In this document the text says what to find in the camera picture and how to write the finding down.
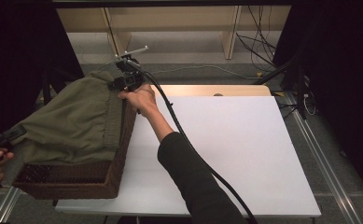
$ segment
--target light wood surface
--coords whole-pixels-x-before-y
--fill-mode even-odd
[[[271,96],[269,88],[262,85],[161,85],[169,96]]]

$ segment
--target black sleeve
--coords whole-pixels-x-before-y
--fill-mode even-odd
[[[170,133],[161,141],[158,160],[178,186],[193,223],[246,223],[180,133]]]

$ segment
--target table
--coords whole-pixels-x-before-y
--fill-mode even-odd
[[[265,86],[162,88],[165,92],[173,90],[168,98],[191,143],[256,217],[321,215],[277,104]],[[183,92],[195,96],[180,96]],[[213,92],[224,96],[210,96]],[[170,121],[162,99],[157,102]],[[113,216],[188,216],[176,185],[156,158],[158,146],[147,120],[137,116],[118,198],[60,200],[56,210]],[[230,198],[246,216],[232,195]]]

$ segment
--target brown wicker basket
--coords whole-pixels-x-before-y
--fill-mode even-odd
[[[130,104],[125,107],[120,149],[114,160],[72,166],[24,164],[13,186],[35,199],[116,198],[136,116]]]

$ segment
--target floor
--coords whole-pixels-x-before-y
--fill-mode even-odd
[[[255,32],[244,32],[241,35],[255,37]],[[281,32],[272,31],[267,35],[273,45]],[[106,34],[69,34],[76,55],[85,73],[92,70],[103,69],[117,73],[117,69],[109,63],[113,62],[114,54]],[[271,57],[258,42],[245,39],[248,46],[255,45],[256,51],[263,58]],[[224,59],[223,49],[220,43],[219,33],[216,32],[184,32],[184,33],[133,33],[128,50],[140,49],[148,46],[149,50],[135,55],[135,58],[147,71],[156,74],[161,84],[251,84],[257,80],[257,76],[265,76],[272,68],[259,59],[252,56],[246,50],[242,42],[236,39],[234,53],[231,60]],[[279,83],[282,77],[274,78],[267,83],[271,91],[280,91]],[[287,97],[276,97],[280,104],[292,104],[293,94],[289,92]],[[289,135],[294,148],[300,158],[301,166],[311,185],[312,191],[322,217],[314,220],[309,218],[275,218],[260,217],[259,223],[363,223],[363,182],[359,179],[349,160],[340,153],[342,149],[334,139],[330,127],[319,111],[309,106],[306,123],[312,129],[316,142],[328,159],[329,167],[336,175],[345,195],[355,208],[357,219],[350,221],[337,201],[336,192],[323,175],[314,156],[314,150],[306,140],[298,122],[298,113],[285,106],[280,111],[284,116]],[[15,160],[7,170],[7,177],[0,190],[0,205],[7,193],[12,177],[17,173],[16,165],[21,165]],[[22,193],[17,200],[13,211],[8,214],[10,223],[118,223],[118,217],[72,215],[54,211],[52,201],[34,200],[29,195]]]

